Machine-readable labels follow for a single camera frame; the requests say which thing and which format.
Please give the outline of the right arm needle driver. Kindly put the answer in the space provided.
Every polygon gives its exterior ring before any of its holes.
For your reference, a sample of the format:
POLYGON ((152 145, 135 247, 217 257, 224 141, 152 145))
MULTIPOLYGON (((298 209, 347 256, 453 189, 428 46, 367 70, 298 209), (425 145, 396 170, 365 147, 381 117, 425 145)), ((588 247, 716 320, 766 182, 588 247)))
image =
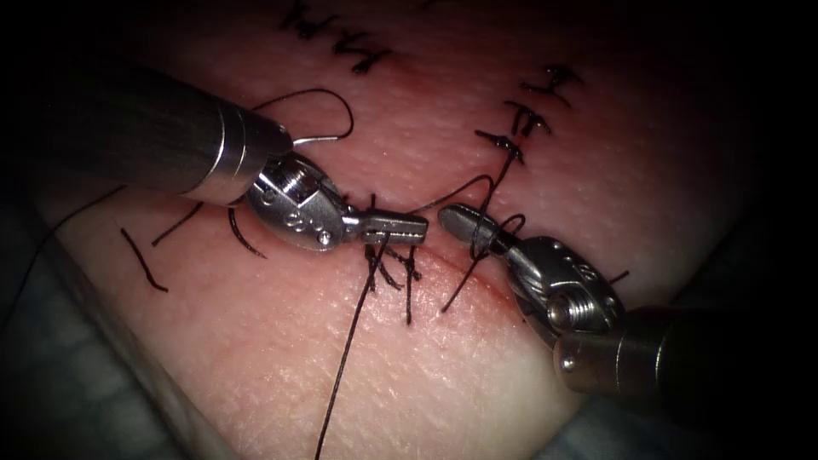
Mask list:
POLYGON ((565 333, 605 333, 623 319, 624 305, 608 279, 562 241, 509 236, 504 243, 517 307, 548 348, 565 333))

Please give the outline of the right arm needle driver jaw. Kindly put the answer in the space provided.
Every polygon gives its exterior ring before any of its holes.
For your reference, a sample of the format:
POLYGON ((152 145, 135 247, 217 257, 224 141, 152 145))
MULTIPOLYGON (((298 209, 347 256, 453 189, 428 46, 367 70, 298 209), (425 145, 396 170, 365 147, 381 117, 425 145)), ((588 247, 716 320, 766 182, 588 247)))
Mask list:
POLYGON ((467 204, 447 204, 437 216, 447 232, 469 244, 477 255, 488 252, 501 256, 519 244, 519 239, 498 221, 467 204))

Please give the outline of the left arm needle driver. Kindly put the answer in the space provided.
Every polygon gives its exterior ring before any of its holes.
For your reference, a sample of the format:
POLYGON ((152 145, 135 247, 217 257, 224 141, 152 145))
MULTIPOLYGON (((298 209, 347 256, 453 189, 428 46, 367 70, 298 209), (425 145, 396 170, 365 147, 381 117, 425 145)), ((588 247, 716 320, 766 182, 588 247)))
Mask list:
POLYGON ((343 218, 353 208, 330 177, 300 153, 269 160, 246 197, 265 227, 286 243, 328 251, 350 240, 343 218))

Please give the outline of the left arm needle driver jaw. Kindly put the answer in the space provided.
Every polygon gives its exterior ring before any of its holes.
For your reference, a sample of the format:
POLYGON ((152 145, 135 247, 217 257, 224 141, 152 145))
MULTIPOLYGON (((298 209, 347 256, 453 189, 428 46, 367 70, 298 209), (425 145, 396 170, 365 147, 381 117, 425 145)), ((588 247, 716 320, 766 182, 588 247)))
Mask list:
POLYGON ((427 235, 426 229, 418 232, 365 230, 360 233, 360 240, 365 244, 422 244, 427 235))
POLYGON ((366 211, 360 218, 364 231, 426 231, 429 221, 421 216, 393 211, 366 211))

